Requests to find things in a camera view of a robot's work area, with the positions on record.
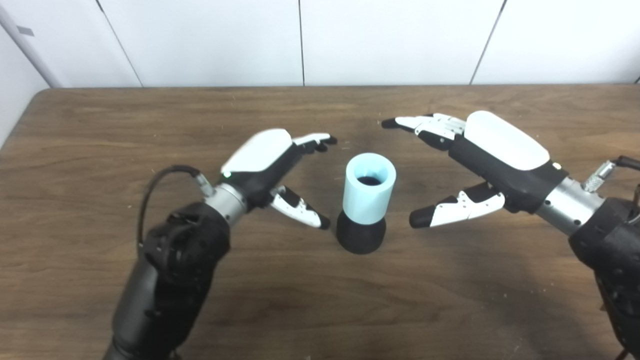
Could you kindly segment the left white and black hand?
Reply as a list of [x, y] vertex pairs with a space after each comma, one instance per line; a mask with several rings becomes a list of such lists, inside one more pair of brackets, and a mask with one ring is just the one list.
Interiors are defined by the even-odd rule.
[[243, 214], [271, 207], [311, 228], [327, 230], [330, 220], [281, 182], [304, 155], [326, 152], [336, 143], [324, 132], [292, 137], [281, 128], [260, 131], [222, 165], [217, 188], [236, 197]]

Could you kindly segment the right white and black hand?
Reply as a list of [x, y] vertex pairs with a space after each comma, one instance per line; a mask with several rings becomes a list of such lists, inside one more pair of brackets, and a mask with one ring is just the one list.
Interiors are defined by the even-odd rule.
[[475, 219], [502, 208], [533, 215], [569, 175], [554, 165], [544, 146], [492, 112], [475, 111], [466, 120], [439, 112], [398, 116], [383, 120], [381, 127], [414, 133], [482, 178], [480, 184], [413, 210], [409, 225], [414, 229]]

